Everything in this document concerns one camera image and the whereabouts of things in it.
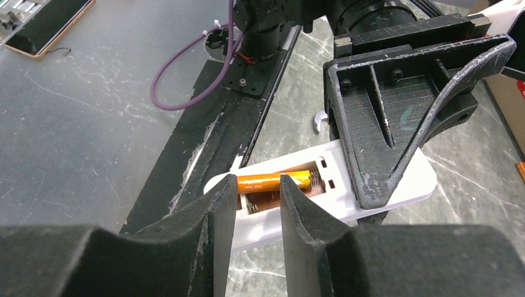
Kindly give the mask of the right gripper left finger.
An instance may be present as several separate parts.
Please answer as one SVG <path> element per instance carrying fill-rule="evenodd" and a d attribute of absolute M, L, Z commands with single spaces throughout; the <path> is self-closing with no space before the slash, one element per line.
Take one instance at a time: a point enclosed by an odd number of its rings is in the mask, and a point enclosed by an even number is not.
<path fill-rule="evenodd" d="M 134 235 L 95 225 L 1 228 L 2 296 L 223 296 L 237 180 Z"/>

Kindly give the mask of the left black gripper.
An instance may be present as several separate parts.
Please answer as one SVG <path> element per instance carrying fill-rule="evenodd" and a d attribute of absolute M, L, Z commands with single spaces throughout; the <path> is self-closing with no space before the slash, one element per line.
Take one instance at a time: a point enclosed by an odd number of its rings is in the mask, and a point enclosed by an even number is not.
<path fill-rule="evenodd" d="M 325 107 L 361 208 L 388 203 L 445 104 L 503 69 L 516 43 L 485 37 L 491 24 L 483 14 L 449 14 L 334 37 Z"/>

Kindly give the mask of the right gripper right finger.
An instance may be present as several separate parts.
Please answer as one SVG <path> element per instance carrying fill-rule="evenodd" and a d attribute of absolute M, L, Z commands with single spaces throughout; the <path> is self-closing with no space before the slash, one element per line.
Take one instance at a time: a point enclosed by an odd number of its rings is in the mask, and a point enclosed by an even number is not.
<path fill-rule="evenodd" d="M 523 296 L 524 264 L 482 225 L 348 226 L 280 179 L 289 296 Z"/>

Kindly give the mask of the white remote control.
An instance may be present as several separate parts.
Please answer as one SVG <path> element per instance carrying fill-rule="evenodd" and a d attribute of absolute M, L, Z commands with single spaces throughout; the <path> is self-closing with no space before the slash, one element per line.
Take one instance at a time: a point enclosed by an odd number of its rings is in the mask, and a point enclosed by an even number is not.
<path fill-rule="evenodd" d="M 298 152 L 230 170 L 238 176 L 316 170 L 321 179 L 321 192 L 310 199 L 344 223 L 358 218 L 403 207 L 429 198 L 437 185 L 434 169 L 426 156 L 417 149 L 397 188 L 385 207 L 361 209 L 352 189 L 345 165 L 341 143 L 338 140 Z M 232 253 L 255 248 L 282 239 L 279 204 L 270 209 L 260 208 L 250 213 L 247 197 L 240 195 L 241 209 L 236 212 Z"/>

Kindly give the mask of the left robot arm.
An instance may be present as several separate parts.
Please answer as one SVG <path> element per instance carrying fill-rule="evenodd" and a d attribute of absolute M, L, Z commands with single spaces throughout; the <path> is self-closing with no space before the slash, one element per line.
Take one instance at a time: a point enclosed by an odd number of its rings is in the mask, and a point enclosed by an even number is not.
<path fill-rule="evenodd" d="M 499 73 L 517 48 L 490 32 L 486 14 L 445 15 L 433 1 L 237 1 L 234 22 L 248 55 L 265 58 L 286 21 L 310 33 L 327 18 L 334 57 L 323 66 L 324 109 L 342 143 L 363 209 L 384 207 L 415 151 L 441 125 L 461 117 L 469 87 Z"/>

